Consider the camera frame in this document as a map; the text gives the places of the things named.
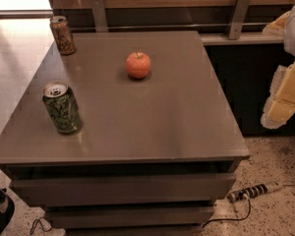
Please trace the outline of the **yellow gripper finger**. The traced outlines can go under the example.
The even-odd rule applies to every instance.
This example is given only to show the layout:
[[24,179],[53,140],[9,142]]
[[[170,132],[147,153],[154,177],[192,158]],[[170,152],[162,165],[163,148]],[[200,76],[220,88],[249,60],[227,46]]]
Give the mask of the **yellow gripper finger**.
[[289,17],[290,12],[286,12],[279,16],[275,21],[269,23],[263,29],[263,34],[271,34],[277,36],[283,36],[285,25]]
[[289,67],[278,66],[269,92],[261,123],[267,129],[278,129],[295,113],[295,61]]

